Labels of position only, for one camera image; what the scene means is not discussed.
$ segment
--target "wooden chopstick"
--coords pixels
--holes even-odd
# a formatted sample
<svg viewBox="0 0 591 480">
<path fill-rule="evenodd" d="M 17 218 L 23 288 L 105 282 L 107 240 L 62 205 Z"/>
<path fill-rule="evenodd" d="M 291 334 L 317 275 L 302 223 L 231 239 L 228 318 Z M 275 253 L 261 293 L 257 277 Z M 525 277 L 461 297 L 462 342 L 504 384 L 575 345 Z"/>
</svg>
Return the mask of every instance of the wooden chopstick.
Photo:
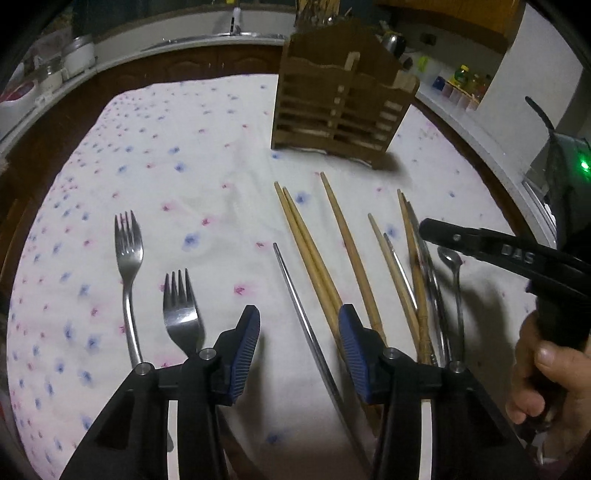
<svg viewBox="0 0 591 480">
<path fill-rule="evenodd" d="M 290 206 L 291 213 L 295 218 L 295 222 L 297 223 L 297 226 L 300 229 L 300 233 L 302 234 L 304 241 L 306 242 L 306 246 L 308 247 L 308 251 L 312 256 L 312 260 L 316 265 L 316 270 L 319 272 L 320 277 L 322 279 L 322 283 L 324 284 L 324 287 L 327 290 L 327 293 L 330 297 L 330 301 L 332 302 L 335 311 L 338 312 L 343 302 L 340 299 L 339 292 L 336 290 L 335 283 L 332 281 L 329 271 L 326 268 L 326 265 L 324 264 L 322 257 L 320 256 L 320 252 L 316 248 L 316 244 L 314 243 L 314 240 L 312 240 L 312 236 L 310 235 L 310 232 L 308 231 L 306 224 L 304 223 L 304 219 L 301 217 L 295 202 L 291 198 L 290 193 L 287 191 L 287 188 L 283 187 L 283 193 L 285 195 L 285 198 L 287 199 L 287 203 Z"/>
<path fill-rule="evenodd" d="M 413 337 L 414 346 L 418 355 L 420 350 L 420 335 L 418 318 L 416 312 L 414 311 L 413 301 L 410 299 L 410 295 L 402 277 L 402 272 L 398 268 L 398 264 L 394 261 L 392 254 L 390 253 L 390 248 L 380 233 L 374 216 L 371 213 L 368 213 L 368 218 L 369 223 L 371 223 L 371 227 L 374 230 L 375 237 L 378 240 L 379 247 L 384 255 L 384 259 L 386 260 L 386 264 L 388 265 L 388 269 L 390 270 L 390 275 L 394 281 L 394 286 L 396 286 L 396 292 L 398 292 L 398 297 L 400 298 L 400 303 L 402 304 L 404 316 L 406 317 L 408 328 L 410 330 L 411 336 Z"/>
<path fill-rule="evenodd" d="M 369 280 L 365 273 L 365 269 L 363 268 L 363 263 L 359 257 L 357 247 L 355 247 L 353 236 L 351 235 L 349 227 L 347 226 L 347 222 L 345 221 L 345 217 L 343 216 L 343 212 L 339 207 L 339 203 L 336 200 L 335 194 L 330 187 L 330 183 L 324 172 L 320 173 L 320 178 L 324 184 L 326 194 L 329 197 L 329 202 L 335 214 L 336 222 L 339 224 L 340 234 L 343 237 L 343 242 L 345 243 L 345 248 L 347 249 L 349 260 L 351 261 L 351 266 L 353 267 L 353 272 L 355 273 L 355 278 L 357 279 L 357 284 L 359 285 L 359 289 L 361 291 L 361 297 L 363 298 L 365 310 L 368 313 L 371 328 L 379 333 L 384 343 L 387 343 L 384 327 L 382 326 L 382 320 L 379 316 L 378 306 L 375 303 L 374 294 L 371 291 L 371 286 L 369 285 Z"/>
<path fill-rule="evenodd" d="M 281 187 L 278 182 L 275 182 L 275 191 L 277 192 L 277 196 L 279 197 L 279 201 L 281 202 L 281 206 L 283 207 L 285 218 L 287 218 L 287 223 L 289 223 L 291 233 L 293 234 L 294 240 L 296 242 L 295 244 L 297 245 L 297 248 L 300 251 L 301 259 L 303 260 L 304 265 L 306 266 L 308 276 L 310 277 L 310 281 L 312 282 L 312 286 L 314 287 L 314 291 L 316 292 L 316 296 L 318 297 L 318 301 L 320 302 L 320 306 L 322 307 L 322 311 L 324 312 L 326 321 L 329 324 L 330 331 L 332 332 L 333 338 L 335 339 L 336 346 L 339 350 L 340 356 L 343 358 L 343 360 L 345 360 L 345 351 L 343 350 L 343 345 L 340 341 L 339 319 L 337 316 L 337 310 L 335 310 L 332 302 L 330 301 L 330 296 L 328 294 L 328 291 L 324 287 L 320 273 L 318 272 L 314 260 L 312 259 L 312 255 L 308 251 L 308 247 L 306 245 L 306 241 L 304 240 L 304 236 L 298 228 L 297 221 L 291 211 L 289 202 L 285 197 L 285 194 L 281 190 Z"/>
<path fill-rule="evenodd" d="M 402 220 L 404 222 L 404 231 L 406 233 L 408 254 L 410 256 L 411 271 L 413 273 L 413 287 L 414 295 L 417 299 L 417 319 L 419 332 L 419 361 L 424 364 L 431 363 L 430 350 L 431 339 L 429 337 L 429 310 L 427 308 L 427 293 L 425 290 L 425 282 L 423 280 L 423 273 L 421 272 L 421 264 L 418 259 L 417 243 L 414 238 L 413 226 L 410 223 L 408 216 L 408 209 L 406 205 L 406 198 L 400 189 L 398 193 L 398 203 L 400 204 L 400 211 L 402 213 Z"/>
<path fill-rule="evenodd" d="M 342 342 L 340 341 L 340 332 L 339 332 L 339 325 L 338 325 L 338 311 L 340 309 L 340 305 L 338 305 L 338 307 L 335 307 L 333 305 L 333 303 L 330 301 L 330 296 L 328 294 L 328 291 L 330 289 L 323 283 L 323 281 L 322 281 L 323 277 L 320 275 L 319 269 L 318 269 L 317 265 L 314 263 L 314 259 L 313 259 L 312 254 L 307 249 L 307 243 L 306 243 L 306 240 L 304 239 L 304 235 L 302 234 L 302 232 L 300 231 L 300 229 L 298 227 L 297 218 L 299 218 L 304 231 L 307 233 L 307 236 L 310 237 L 311 245 L 314 245 L 314 249 L 316 251 L 316 254 L 318 255 L 318 259 L 326 271 L 328 284 L 330 284 L 336 292 L 335 284 L 332 281 L 332 279 L 330 278 L 330 274 L 328 273 L 328 270 L 326 269 L 326 266 L 324 265 L 324 262 L 322 261 L 322 257 L 320 256 L 320 253 L 316 249 L 316 245 L 314 244 L 312 237 L 310 236 L 310 233 L 309 233 L 308 229 L 306 228 L 306 224 L 304 223 L 299 212 L 297 211 L 296 204 L 293 203 L 293 201 L 291 201 L 291 202 L 293 203 L 294 210 L 293 211 L 291 210 L 290 201 L 289 201 L 289 200 L 291 200 L 291 196 L 289 196 L 289 192 L 287 191 L 287 189 L 281 190 L 281 187 L 278 182 L 275 182 L 275 191 L 277 192 L 277 196 L 279 197 L 279 201 L 281 202 L 281 206 L 283 207 L 283 212 L 285 213 L 287 223 L 290 226 L 290 230 L 291 230 L 291 233 L 293 234 L 296 245 L 297 245 L 298 249 L 300 250 L 301 258 L 304 261 L 304 265 L 306 266 L 308 276 L 310 277 L 310 281 L 312 282 L 312 286 L 314 287 L 314 290 L 316 292 L 316 296 L 318 297 L 318 301 L 320 302 L 320 306 L 322 307 L 322 311 L 324 312 L 324 316 L 326 317 L 326 321 L 329 324 L 329 328 L 330 328 L 330 331 L 331 331 L 333 338 L 335 340 L 337 350 L 339 351 L 339 355 L 343 359 L 343 361 L 345 362 L 345 365 L 347 365 L 345 351 L 343 349 Z M 381 429 L 381 421 L 380 421 L 381 409 L 379 408 L 379 406 L 367 405 L 367 404 L 363 403 L 362 401 L 361 401 L 361 408 L 362 408 L 363 412 L 365 413 L 365 417 L 368 420 L 369 426 L 372 429 L 373 434 L 377 437 L 379 435 L 379 432 Z"/>
</svg>

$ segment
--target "kettle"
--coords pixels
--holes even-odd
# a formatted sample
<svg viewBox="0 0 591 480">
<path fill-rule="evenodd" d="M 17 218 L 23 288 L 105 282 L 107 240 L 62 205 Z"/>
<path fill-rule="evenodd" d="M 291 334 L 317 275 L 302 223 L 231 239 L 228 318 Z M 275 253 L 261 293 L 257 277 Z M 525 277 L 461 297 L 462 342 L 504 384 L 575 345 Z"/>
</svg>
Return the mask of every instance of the kettle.
<svg viewBox="0 0 591 480">
<path fill-rule="evenodd" d="M 400 33 L 396 33 L 395 31 L 388 30 L 384 33 L 382 37 L 382 45 L 386 50 L 388 50 L 392 55 L 394 55 L 397 59 L 404 53 L 404 49 L 406 48 L 406 39 Z"/>
</svg>

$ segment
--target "table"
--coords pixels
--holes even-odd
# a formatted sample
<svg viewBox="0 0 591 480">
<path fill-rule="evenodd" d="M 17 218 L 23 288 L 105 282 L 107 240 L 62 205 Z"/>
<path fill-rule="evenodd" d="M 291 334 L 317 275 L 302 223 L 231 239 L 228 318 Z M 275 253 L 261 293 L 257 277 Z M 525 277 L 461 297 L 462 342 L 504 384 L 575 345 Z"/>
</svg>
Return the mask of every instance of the table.
<svg viewBox="0 0 591 480">
<path fill-rule="evenodd" d="M 253 75 L 123 93 L 57 176 L 25 244 L 7 345 L 17 426 L 43 479 L 59 477 L 131 367 L 113 244 L 116 214 L 132 209 L 142 229 L 145 255 L 134 307 L 144 359 L 156 367 L 185 359 L 162 319 L 166 272 L 189 269 L 206 346 L 235 326 L 246 304 L 259 308 L 261 337 L 246 391 L 225 414 L 248 455 L 272 479 L 362 478 L 272 250 L 277 242 L 340 384 L 334 341 L 273 181 L 289 188 L 343 301 L 353 303 L 367 325 L 319 178 L 319 172 L 327 174 L 367 270 L 388 343 L 410 355 L 411 336 L 367 213 L 388 232 L 406 266 L 397 188 L 419 218 L 510 233 L 478 174 L 413 107 L 389 148 L 397 159 L 394 171 L 372 171 L 319 153 L 272 151 L 276 86 L 277 76 Z M 432 254 L 454 318 L 451 275 L 435 250 Z M 465 259 L 461 276 L 467 361 L 502 404 L 519 325 L 534 299 L 525 293 L 523 278 L 474 259 Z M 173 439 L 175 416 L 172 406 Z M 429 422 L 424 418 L 425 447 Z M 370 449 L 374 440 L 363 418 L 359 434 Z M 169 454 L 171 478 L 178 475 L 175 456 Z M 429 457 L 427 452 L 425 465 Z M 428 478 L 428 468 L 421 477 Z"/>
</svg>

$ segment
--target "faucet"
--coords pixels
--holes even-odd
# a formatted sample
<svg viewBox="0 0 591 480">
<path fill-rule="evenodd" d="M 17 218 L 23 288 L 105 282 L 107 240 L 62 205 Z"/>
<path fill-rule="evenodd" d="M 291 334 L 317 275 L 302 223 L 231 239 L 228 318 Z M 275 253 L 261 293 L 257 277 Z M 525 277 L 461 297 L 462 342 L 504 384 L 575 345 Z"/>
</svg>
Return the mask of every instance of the faucet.
<svg viewBox="0 0 591 480">
<path fill-rule="evenodd" d="M 242 10 L 240 8 L 240 0 L 236 2 L 236 6 L 232 11 L 232 23 L 230 24 L 230 35 L 240 35 L 242 28 L 240 26 L 240 15 Z"/>
</svg>

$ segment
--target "kitchen counter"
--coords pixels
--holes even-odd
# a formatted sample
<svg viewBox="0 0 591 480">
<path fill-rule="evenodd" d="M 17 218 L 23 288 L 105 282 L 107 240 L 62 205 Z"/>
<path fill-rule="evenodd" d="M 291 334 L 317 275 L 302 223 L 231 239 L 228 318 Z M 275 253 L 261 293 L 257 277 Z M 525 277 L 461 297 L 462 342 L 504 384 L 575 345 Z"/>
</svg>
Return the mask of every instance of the kitchen counter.
<svg viewBox="0 0 591 480">
<path fill-rule="evenodd" d="M 280 38 L 279 35 L 262 35 L 259 37 L 250 35 L 201 36 L 195 37 L 195 39 L 191 41 L 148 48 L 114 60 L 99 63 L 69 82 L 66 82 L 59 90 L 50 96 L 47 101 L 36 106 L 33 111 L 0 142 L 0 170 L 2 170 L 3 162 L 5 162 L 4 157 L 6 157 L 11 148 L 22 138 L 25 132 L 38 118 L 59 102 L 59 100 L 68 95 L 68 93 L 100 72 L 104 72 L 105 70 L 109 70 L 133 60 L 188 48 L 253 44 L 262 46 L 282 46 L 283 43 L 284 40 Z M 555 246 L 554 235 L 550 227 L 534 199 L 522 184 L 522 175 L 508 173 L 502 168 L 502 165 L 506 165 L 508 153 L 503 151 L 500 145 L 474 121 L 469 113 L 457 109 L 454 104 L 444 98 L 437 90 L 434 90 L 427 85 L 421 85 L 417 92 L 417 99 L 447 122 L 478 153 L 480 158 L 491 169 L 493 174 L 496 175 L 505 190 L 509 193 L 511 199 L 515 202 L 528 226 L 532 230 L 536 240 L 544 245 Z"/>
<path fill-rule="evenodd" d="M 517 205 L 536 241 L 555 248 L 556 239 L 552 230 L 534 198 L 522 184 L 524 175 L 515 171 L 507 172 L 502 168 L 502 165 L 507 164 L 506 159 L 510 154 L 478 125 L 468 111 L 458 108 L 430 85 L 421 84 L 416 97 L 450 125 L 478 153 Z"/>
<path fill-rule="evenodd" d="M 99 63 L 94 67 L 89 68 L 84 73 L 81 73 L 80 75 L 70 79 L 68 82 L 64 82 L 64 84 L 52 95 L 47 96 L 46 101 L 40 102 L 39 105 L 37 105 L 6 137 L 4 137 L 4 139 L 2 139 L 2 141 L 0 141 L 0 171 L 2 170 L 2 167 L 5 163 L 4 157 L 6 154 L 22 138 L 30 126 L 52 106 L 68 95 L 68 93 L 70 93 L 82 83 L 90 80 L 97 73 L 104 72 L 105 70 L 109 70 L 113 67 L 133 60 L 139 60 L 152 55 L 158 55 L 160 53 L 166 53 L 169 51 L 184 50 L 187 48 L 244 44 L 281 47 L 283 46 L 283 43 L 284 40 L 282 38 L 273 38 L 271 35 L 212 35 L 210 37 L 196 38 L 195 40 L 185 41 L 182 43 L 171 43 L 161 47 L 149 48 L 134 54 L 120 57 L 118 59 Z"/>
</svg>

